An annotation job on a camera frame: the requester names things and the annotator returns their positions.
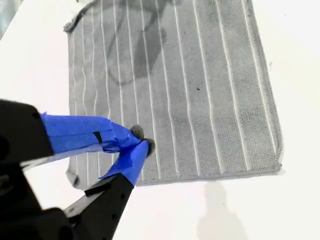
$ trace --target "gray towel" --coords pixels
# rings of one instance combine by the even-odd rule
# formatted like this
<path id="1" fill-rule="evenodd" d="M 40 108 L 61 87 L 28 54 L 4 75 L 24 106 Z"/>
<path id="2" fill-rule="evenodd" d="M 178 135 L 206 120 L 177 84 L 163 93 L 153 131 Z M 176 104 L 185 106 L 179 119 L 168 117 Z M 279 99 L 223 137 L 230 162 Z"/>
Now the gray towel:
<path id="1" fill-rule="evenodd" d="M 66 25 L 70 114 L 143 127 L 138 185 L 280 170 L 282 136 L 251 0 L 97 0 Z M 85 189 L 116 155 L 71 157 Z"/>

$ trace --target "striped cloth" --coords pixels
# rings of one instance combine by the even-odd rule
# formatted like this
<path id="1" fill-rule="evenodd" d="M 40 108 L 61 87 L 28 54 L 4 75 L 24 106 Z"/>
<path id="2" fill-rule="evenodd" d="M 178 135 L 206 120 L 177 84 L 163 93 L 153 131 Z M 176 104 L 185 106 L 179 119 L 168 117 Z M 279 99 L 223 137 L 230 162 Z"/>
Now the striped cloth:
<path id="1" fill-rule="evenodd" d="M 96 0 L 66 25 L 71 115 L 143 127 L 138 185 L 280 170 L 282 137 L 250 0 Z M 80 189 L 116 155 L 71 157 Z"/>

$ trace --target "white surface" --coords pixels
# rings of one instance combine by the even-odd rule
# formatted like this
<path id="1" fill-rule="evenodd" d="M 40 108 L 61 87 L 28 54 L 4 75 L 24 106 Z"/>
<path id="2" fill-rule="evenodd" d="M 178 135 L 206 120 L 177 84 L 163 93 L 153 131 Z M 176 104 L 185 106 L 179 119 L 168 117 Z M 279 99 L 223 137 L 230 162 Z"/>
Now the white surface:
<path id="1" fill-rule="evenodd" d="M 284 136 L 283 171 L 217 182 L 138 187 L 114 239 L 320 239 L 320 35 L 317 0 L 253 0 Z M 0 97 L 68 114 L 64 0 L 25 0 L 0 41 Z M 67 160 L 26 173 L 44 208 L 83 193 Z"/>

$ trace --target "blue tape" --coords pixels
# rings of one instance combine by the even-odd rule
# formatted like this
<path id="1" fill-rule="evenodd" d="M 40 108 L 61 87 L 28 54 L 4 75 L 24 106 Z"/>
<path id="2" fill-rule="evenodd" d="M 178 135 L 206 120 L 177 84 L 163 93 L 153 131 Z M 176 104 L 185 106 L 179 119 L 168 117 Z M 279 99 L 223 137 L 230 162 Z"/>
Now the blue tape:
<path id="1" fill-rule="evenodd" d="M 101 178 L 121 173 L 136 184 L 148 154 L 147 141 L 141 142 L 129 129 L 100 116 L 41 114 L 41 119 L 55 154 L 48 158 L 49 162 L 85 152 L 120 153 Z M 94 132 L 100 133 L 102 143 Z"/>
<path id="2" fill-rule="evenodd" d="M 101 116 L 41 114 L 41 119 L 55 154 L 72 151 L 75 155 L 75 150 L 82 153 L 81 149 L 99 144 L 106 153 L 119 153 L 141 142 L 129 129 Z M 100 133 L 102 143 L 94 132 Z M 101 150 L 101 147 L 94 148 L 94 151 Z"/>
<path id="3" fill-rule="evenodd" d="M 114 174 L 123 174 L 133 186 L 136 185 L 143 165 L 145 164 L 149 150 L 149 143 L 144 140 L 129 150 L 120 152 L 118 159 L 112 165 L 106 175 L 100 179 Z"/>

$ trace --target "white table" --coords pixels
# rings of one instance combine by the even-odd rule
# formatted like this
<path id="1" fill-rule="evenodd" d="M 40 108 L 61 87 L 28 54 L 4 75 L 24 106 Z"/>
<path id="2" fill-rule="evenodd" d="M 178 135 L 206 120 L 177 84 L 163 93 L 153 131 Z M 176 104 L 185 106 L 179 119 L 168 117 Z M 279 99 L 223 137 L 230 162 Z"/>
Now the white table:
<path id="1" fill-rule="evenodd" d="M 320 239 L 320 4 L 253 2 L 284 136 L 283 170 L 137 187 L 114 239 Z M 63 26 L 71 17 L 64 0 L 22 3 L 0 41 L 1 98 L 69 114 Z M 42 207 L 63 209 L 83 195 L 69 184 L 67 166 L 61 160 L 26 173 Z"/>

